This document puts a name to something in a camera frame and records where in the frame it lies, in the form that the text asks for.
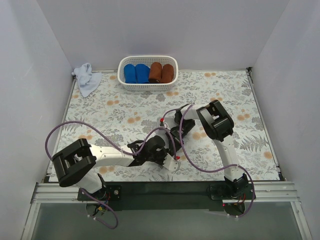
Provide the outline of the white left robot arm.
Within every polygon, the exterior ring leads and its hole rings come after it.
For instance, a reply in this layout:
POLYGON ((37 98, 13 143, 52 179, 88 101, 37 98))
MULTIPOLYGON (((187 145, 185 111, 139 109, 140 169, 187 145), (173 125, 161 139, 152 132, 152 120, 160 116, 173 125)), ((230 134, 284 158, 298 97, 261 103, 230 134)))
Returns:
POLYGON ((73 185, 85 189, 95 200, 106 196, 106 182, 93 169, 100 167, 136 167, 146 162, 155 163, 169 171, 179 168, 174 155, 166 148, 160 136, 144 142, 137 140, 120 150, 110 146, 89 144, 85 138, 78 139, 52 157, 52 163, 60 187, 73 185))

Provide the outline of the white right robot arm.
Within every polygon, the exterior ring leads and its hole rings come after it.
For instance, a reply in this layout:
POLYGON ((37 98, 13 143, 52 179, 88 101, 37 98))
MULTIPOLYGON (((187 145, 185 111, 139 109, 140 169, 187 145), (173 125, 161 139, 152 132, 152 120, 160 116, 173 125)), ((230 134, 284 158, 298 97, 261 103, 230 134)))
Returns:
POLYGON ((178 127, 172 134, 177 136, 177 140, 189 163, 204 173, 223 171, 227 195, 232 199, 244 196, 249 185, 248 175, 239 166, 240 163, 234 147, 234 121, 221 102, 213 100, 205 105, 186 104, 175 110, 174 122, 178 127), (183 137, 193 128, 195 120, 201 122, 206 135, 213 140, 217 147, 223 165, 222 168, 216 170, 201 169, 187 155, 183 137))

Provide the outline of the grey panda towel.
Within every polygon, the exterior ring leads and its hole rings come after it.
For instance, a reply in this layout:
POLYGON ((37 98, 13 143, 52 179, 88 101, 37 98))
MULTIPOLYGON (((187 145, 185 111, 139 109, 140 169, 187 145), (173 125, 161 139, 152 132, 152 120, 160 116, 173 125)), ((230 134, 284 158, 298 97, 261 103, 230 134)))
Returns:
MULTIPOLYGON (((161 121, 161 117, 158 117, 156 122, 156 126, 160 127, 160 128, 166 128, 168 130, 171 130, 174 127, 177 127, 178 124, 175 123, 175 120, 173 117, 166 117, 163 121, 161 121)), ((158 129, 155 134, 157 136, 160 136, 162 139, 164 139, 165 141, 168 141, 169 137, 167 137, 167 132, 165 130, 160 130, 158 129)))

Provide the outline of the light blue towel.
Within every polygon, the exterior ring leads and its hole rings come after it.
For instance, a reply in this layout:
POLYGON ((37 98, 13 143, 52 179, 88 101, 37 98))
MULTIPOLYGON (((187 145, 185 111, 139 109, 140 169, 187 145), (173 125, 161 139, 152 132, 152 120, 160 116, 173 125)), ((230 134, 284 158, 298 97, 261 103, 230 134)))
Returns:
POLYGON ((90 63, 85 63, 81 67, 75 68, 71 75, 76 78, 79 91, 84 98, 98 88, 103 76, 101 72, 92 72, 90 63))

